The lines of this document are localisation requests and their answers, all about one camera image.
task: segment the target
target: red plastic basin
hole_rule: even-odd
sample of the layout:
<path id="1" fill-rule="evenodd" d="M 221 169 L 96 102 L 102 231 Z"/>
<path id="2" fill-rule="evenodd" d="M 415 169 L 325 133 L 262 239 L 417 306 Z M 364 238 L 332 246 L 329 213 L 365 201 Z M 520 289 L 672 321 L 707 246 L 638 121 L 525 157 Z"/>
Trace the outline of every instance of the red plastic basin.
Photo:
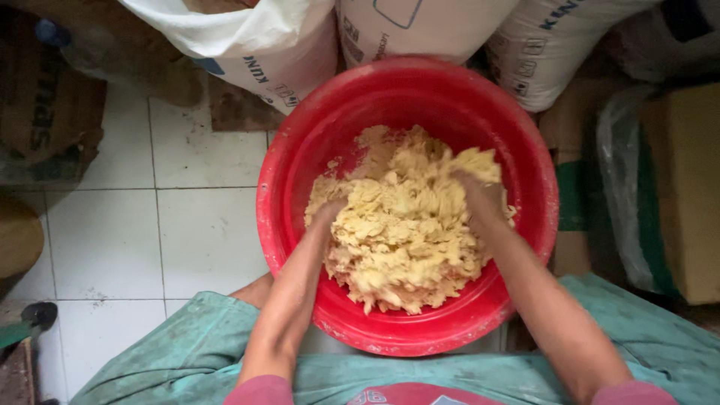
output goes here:
<path id="1" fill-rule="evenodd" d="M 315 178 L 336 156 L 352 170 L 354 138 L 373 125 L 423 126 L 456 153 L 494 148 L 516 229 L 544 263 L 557 232 L 557 182 L 550 155 L 530 117 L 502 89 L 465 68 L 425 58 L 393 58 L 331 79 L 282 123 L 265 157 L 257 194 L 260 241 L 276 275 L 305 227 L 303 214 Z M 491 261 L 482 276 L 442 307 L 363 313 L 347 288 L 323 270 L 313 322 L 330 336 L 367 352 L 421 356 L 445 352 L 492 331 L 513 314 L 505 284 Z"/>

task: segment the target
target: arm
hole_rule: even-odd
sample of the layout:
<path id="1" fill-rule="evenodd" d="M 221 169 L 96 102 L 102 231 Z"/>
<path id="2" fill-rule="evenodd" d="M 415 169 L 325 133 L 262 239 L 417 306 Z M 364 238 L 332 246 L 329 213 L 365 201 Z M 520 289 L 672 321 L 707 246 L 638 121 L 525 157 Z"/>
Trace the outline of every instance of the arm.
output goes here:
<path id="1" fill-rule="evenodd" d="M 456 173 L 467 192 L 470 228 L 495 258 L 510 298 L 560 380 L 580 404 L 633 380 L 590 314 L 555 280 L 500 210 L 501 187 Z"/>
<path id="2" fill-rule="evenodd" d="M 345 204 L 333 201 L 318 210 L 276 277 L 250 334 L 238 385 L 260 375 L 278 375 L 292 384 L 297 352 L 315 304 L 330 225 Z"/>

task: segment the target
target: white sack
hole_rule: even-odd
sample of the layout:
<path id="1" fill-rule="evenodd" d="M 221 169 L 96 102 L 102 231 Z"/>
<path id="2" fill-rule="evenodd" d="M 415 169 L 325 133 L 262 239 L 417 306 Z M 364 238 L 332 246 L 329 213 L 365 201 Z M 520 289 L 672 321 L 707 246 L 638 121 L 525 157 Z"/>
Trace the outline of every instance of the white sack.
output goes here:
<path id="1" fill-rule="evenodd" d="M 547 110 L 613 25 L 657 3 L 522 0 L 487 41 L 495 78 L 525 110 Z"/>
<path id="2" fill-rule="evenodd" d="M 339 0 L 338 26 L 348 67 L 387 55 L 467 61 L 518 0 Z"/>
<path id="3" fill-rule="evenodd" d="M 334 0 L 261 0 L 223 14 L 182 0 L 120 0 L 211 74 L 289 114 L 336 72 Z"/>

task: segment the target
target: red shirt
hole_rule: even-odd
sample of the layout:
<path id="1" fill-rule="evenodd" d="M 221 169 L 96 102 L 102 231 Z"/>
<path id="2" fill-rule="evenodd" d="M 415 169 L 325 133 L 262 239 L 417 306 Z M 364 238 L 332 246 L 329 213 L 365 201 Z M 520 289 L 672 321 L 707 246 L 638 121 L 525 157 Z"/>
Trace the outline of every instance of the red shirt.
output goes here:
<path id="1" fill-rule="evenodd" d="M 235 388 L 223 405 L 293 405 L 292 388 L 277 375 L 261 375 Z M 365 388 L 347 405 L 502 405 L 468 391 L 422 383 L 399 383 Z M 670 394 L 650 383 L 631 381 L 604 388 L 593 405 L 678 405 Z"/>

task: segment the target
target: forearm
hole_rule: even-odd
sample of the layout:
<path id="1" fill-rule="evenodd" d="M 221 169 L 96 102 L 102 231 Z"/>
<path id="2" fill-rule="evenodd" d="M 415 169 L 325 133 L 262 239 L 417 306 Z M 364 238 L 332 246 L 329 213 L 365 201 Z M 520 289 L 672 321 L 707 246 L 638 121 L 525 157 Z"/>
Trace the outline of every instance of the forearm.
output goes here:
<path id="1" fill-rule="evenodd" d="M 250 335 L 238 384 L 264 374 L 292 381 L 329 238 L 329 224 L 313 223 L 282 267 Z"/>
<path id="2" fill-rule="evenodd" d="M 602 387 L 632 380 L 610 339 L 511 228 L 497 226 L 489 248 L 510 297 L 560 379 L 581 404 Z"/>

